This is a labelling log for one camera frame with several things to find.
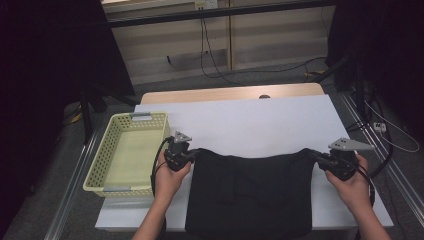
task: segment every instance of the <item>white tabletop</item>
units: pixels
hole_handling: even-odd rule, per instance
[[[168,112],[171,133],[179,130],[193,138],[190,149],[206,148],[221,155],[267,157],[294,153],[303,148],[328,152],[328,144],[340,137],[348,138],[327,95],[144,104],[137,106],[135,111]],[[167,211],[170,231],[184,231],[191,177],[191,173],[186,176]],[[312,174],[311,196],[314,230],[357,226],[317,165]],[[151,201],[146,198],[106,198],[96,228],[135,231]],[[374,210],[383,226],[393,226],[378,193]]]

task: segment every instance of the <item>gray carpet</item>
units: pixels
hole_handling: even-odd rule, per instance
[[[276,72],[276,70],[288,69],[298,64],[288,64],[279,66],[261,67],[238,71],[239,73],[226,75],[222,78],[208,78],[206,76],[196,76],[184,79],[173,79],[171,81],[150,83],[134,86],[137,92],[136,99],[140,99],[144,93],[153,91],[169,91],[199,88],[220,88],[232,86],[252,86],[252,85],[269,85],[284,83],[299,83],[306,80],[304,76],[305,68],[299,67],[286,72]],[[317,60],[308,64],[308,70],[324,70],[323,60]],[[337,93],[333,87],[332,78],[322,83],[324,91],[329,94],[332,99],[339,116],[345,126],[355,122],[351,114],[347,111],[342,101],[342,94]],[[91,118],[93,125],[101,132],[106,128],[106,124],[110,116],[119,112],[131,112],[133,108],[123,105],[114,99],[105,99],[109,105],[106,113],[95,113],[93,111]],[[385,115],[399,126],[403,126],[400,119],[391,111],[389,106],[384,105],[384,101],[380,100]],[[72,112],[77,103],[70,104],[65,110],[64,115]],[[413,148],[414,144],[408,140],[402,133],[396,129],[390,128],[393,140],[407,148]],[[352,139],[358,141],[366,141],[361,131],[349,132]],[[72,178],[75,167],[78,165],[83,150],[84,128],[82,121],[63,127],[59,141],[54,149],[54,153],[50,159],[50,165],[45,170],[42,179],[35,185],[35,192],[28,196],[21,210],[12,222],[9,231],[4,239],[43,239],[49,229],[53,217],[58,206],[65,194],[69,181]],[[375,154],[365,154],[368,158],[371,169],[375,168],[380,160]],[[424,155],[420,150],[418,153],[406,153],[395,149],[393,159],[405,174],[407,179],[415,190],[424,195]],[[82,171],[82,178],[88,172],[90,164],[86,164]],[[409,207],[403,195],[399,192],[397,186],[387,175],[386,171],[382,171],[374,179],[377,190],[379,191],[383,203],[385,204],[395,226],[388,229],[393,239],[422,239],[424,236],[424,228],[417,220],[414,212]],[[91,192],[85,192],[82,189],[82,182],[77,183],[75,189],[75,198],[70,205],[69,213],[65,216],[64,224],[58,236],[60,239],[130,239],[133,233],[110,233],[103,230],[97,230],[94,225],[97,220],[103,199],[97,197]],[[305,239],[340,239],[341,232],[322,231],[311,234]],[[168,233],[168,239],[199,239],[184,233]]]

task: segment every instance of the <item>yellow basket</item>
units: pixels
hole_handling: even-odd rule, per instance
[[[150,175],[162,141],[170,136],[166,112],[111,117],[84,181],[100,197],[152,196]]]

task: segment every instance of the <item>black cloth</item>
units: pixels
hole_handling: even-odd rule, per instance
[[[293,239],[312,229],[309,149],[267,158],[199,149],[187,232],[226,239]]]

